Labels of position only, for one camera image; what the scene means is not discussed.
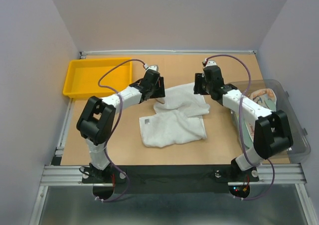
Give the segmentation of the white terry towel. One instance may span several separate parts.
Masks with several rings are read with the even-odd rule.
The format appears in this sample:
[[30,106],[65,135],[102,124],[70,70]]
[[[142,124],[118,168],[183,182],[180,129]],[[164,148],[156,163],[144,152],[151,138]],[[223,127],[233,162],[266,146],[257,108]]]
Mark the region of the white terry towel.
[[146,147],[163,148],[207,139],[203,116],[210,105],[194,94],[194,83],[165,90],[165,97],[154,104],[155,115],[141,117],[140,133]]

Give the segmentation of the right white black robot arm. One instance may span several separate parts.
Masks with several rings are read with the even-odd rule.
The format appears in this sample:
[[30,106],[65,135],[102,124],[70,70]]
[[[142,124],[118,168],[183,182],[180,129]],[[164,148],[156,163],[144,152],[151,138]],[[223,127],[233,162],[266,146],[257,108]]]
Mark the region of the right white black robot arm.
[[241,180],[247,170],[293,145],[293,137],[287,114],[264,108],[249,99],[233,84],[224,83],[217,65],[203,68],[195,74],[194,93],[209,95],[220,105],[237,112],[238,122],[247,121],[254,128],[253,146],[244,149],[242,155],[231,161],[229,176]]

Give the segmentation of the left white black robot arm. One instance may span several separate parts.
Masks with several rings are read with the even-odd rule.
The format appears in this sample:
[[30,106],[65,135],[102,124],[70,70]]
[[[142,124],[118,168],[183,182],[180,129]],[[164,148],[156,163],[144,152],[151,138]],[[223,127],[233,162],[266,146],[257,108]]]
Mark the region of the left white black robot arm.
[[76,124],[89,148],[91,159],[89,166],[79,169],[83,183],[107,183],[115,179],[118,172],[106,155],[106,146],[123,110],[149,99],[164,97],[164,79],[158,67],[152,65],[146,68],[143,78],[124,90],[103,98],[92,96],[87,100]]

